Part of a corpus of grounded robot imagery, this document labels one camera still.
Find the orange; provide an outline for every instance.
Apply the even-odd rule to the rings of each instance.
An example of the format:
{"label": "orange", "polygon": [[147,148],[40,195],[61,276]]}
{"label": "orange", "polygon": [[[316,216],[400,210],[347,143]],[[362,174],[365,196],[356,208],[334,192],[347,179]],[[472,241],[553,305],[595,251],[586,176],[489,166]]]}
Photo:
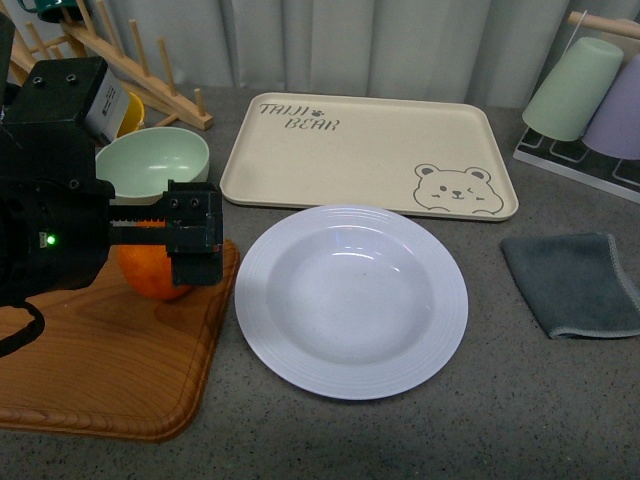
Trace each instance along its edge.
{"label": "orange", "polygon": [[[139,222],[140,226],[162,226],[163,222]],[[187,293],[191,286],[174,287],[171,259],[164,245],[120,245],[118,264],[127,283],[140,295],[171,300]]]}

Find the beige tray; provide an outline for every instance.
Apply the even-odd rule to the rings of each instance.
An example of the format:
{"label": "beige tray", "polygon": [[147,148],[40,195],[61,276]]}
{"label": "beige tray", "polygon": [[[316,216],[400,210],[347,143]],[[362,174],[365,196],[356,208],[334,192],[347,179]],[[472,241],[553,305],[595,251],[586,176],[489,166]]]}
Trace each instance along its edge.
{"label": "beige tray", "polygon": [[243,205],[371,205],[500,221],[518,209],[485,114],[463,104],[267,93],[222,175]]}

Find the wooden peg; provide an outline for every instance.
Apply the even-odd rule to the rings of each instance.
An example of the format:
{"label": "wooden peg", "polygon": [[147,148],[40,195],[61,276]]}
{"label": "wooden peg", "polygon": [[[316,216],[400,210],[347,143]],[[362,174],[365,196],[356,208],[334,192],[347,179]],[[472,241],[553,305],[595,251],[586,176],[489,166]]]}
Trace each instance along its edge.
{"label": "wooden peg", "polygon": [[62,7],[62,18],[67,23],[73,23],[73,18],[71,18],[71,14],[69,13],[69,9],[67,7]]}
{"label": "wooden peg", "polygon": [[167,48],[164,45],[164,39],[162,37],[158,39],[158,48],[160,49],[160,56],[162,57],[162,63],[164,64],[164,71],[167,75],[169,92],[171,92],[172,97],[175,97],[178,94],[178,90],[176,89],[176,83],[173,80],[173,72],[171,71],[171,64],[169,63],[169,55],[167,55]]}
{"label": "wooden peg", "polygon": [[140,31],[138,30],[138,24],[135,20],[129,20],[131,26],[131,33],[133,33],[133,40],[136,42],[136,50],[138,51],[138,59],[140,60],[140,66],[142,67],[142,73],[145,77],[150,75],[149,64],[147,63],[147,56],[144,53],[142,47],[142,39],[140,38]]}
{"label": "wooden peg", "polygon": [[27,42],[24,41],[24,37],[20,34],[20,32],[18,31],[18,29],[16,28],[15,31],[15,35],[14,38],[16,39],[16,42],[18,43],[18,46],[24,50],[25,54],[31,54],[30,50],[29,50],[29,46],[27,45]]}
{"label": "wooden peg", "polygon": [[11,52],[12,64],[15,64],[25,72],[30,72],[37,61],[38,60],[31,54],[29,50],[19,48],[17,45],[13,46],[13,51]]}
{"label": "wooden peg", "polygon": [[633,23],[611,20],[609,18],[587,15],[582,12],[571,12],[567,19],[569,25],[580,25],[585,28],[592,28],[601,32],[613,33],[623,37],[640,40],[640,26]]}
{"label": "wooden peg", "polygon": [[207,114],[207,110],[204,108],[204,98],[202,98],[202,90],[196,88],[194,91],[196,96],[196,106],[198,107],[198,115],[204,117]]}
{"label": "wooden peg", "polygon": [[67,41],[67,37],[65,35],[62,35],[60,37],[56,37],[56,38],[52,38],[50,40],[47,40],[46,42],[44,42],[44,46],[46,48],[51,48],[54,45],[61,45],[63,43],[65,43]]}
{"label": "wooden peg", "polygon": [[44,45],[44,42],[42,41],[40,34],[36,30],[36,27],[33,26],[33,23],[27,22],[25,23],[25,26],[27,27],[27,30],[29,30],[29,33],[31,34],[33,41],[36,42],[36,47],[38,48],[40,55],[42,55],[45,58],[45,60],[51,60],[51,55],[49,55],[49,52],[47,51],[47,47]]}
{"label": "wooden peg", "polygon": [[9,11],[7,10],[7,7],[4,6],[4,2],[2,0],[0,0],[0,13],[4,13],[4,15],[11,20],[11,15],[9,15]]}
{"label": "wooden peg", "polygon": [[79,57],[79,58],[88,57],[87,49],[85,48],[82,42],[78,41],[75,37],[72,37],[69,34],[66,35],[66,39],[67,39],[67,43],[71,47],[71,50],[73,50],[73,53],[75,54],[76,57]]}
{"label": "wooden peg", "polygon": [[166,127],[167,125],[171,125],[173,122],[177,121],[180,116],[177,113],[169,115],[164,120],[160,120],[155,124],[156,127]]}
{"label": "wooden peg", "polygon": [[116,37],[116,32],[113,29],[113,24],[111,23],[111,19],[109,18],[109,14],[107,13],[107,7],[105,7],[104,2],[102,0],[98,0],[96,2],[98,5],[98,10],[100,11],[100,18],[102,19],[102,23],[104,23],[105,27],[107,27],[107,34],[109,35],[109,41],[116,51],[116,55],[119,57],[124,57],[124,52],[120,47],[120,42],[118,42],[118,37]]}
{"label": "wooden peg", "polygon": [[64,58],[64,55],[62,55],[62,52],[60,51],[57,45],[54,45],[53,47],[51,47],[51,51],[53,52],[53,56],[56,57],[58,60],[62,60]]}
{"label": "wooden peg", "polygon": [[82,20],[84,21],[85,27],[89,31],[89,35],[93,38],[96,38],[98,34],[96,33],[96,27],[93,25],[93,20],[91,20],[91,16],[89,15],[89,10],[87,10],[87,6],[84,3],[84,0],[76,0],[76,4],[80,9],[80,14],[82,15]]}

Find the white plate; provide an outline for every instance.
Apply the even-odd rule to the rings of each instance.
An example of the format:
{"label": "white plate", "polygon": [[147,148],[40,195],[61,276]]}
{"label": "white plate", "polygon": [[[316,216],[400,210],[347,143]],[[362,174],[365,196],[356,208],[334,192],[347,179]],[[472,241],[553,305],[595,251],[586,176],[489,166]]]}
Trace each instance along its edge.
{"label": "white plate", "polygon": [[432,377],[458,348],[468,313],[462,274],[433,235],[357,205],[311,208],[267,230],[240,266],[235,305],[269,368],[349,400]]}

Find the dish towel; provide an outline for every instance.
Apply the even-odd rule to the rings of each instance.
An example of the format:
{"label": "dish towel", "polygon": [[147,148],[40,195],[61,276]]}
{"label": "dish towel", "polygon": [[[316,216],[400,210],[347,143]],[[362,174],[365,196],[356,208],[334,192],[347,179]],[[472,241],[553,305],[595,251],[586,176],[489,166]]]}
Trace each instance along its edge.
{"label": "dish towel", "polygon": [[501,247],[550,338],[640,334],[640,292],[620,266],[612,235],[507,238]]}

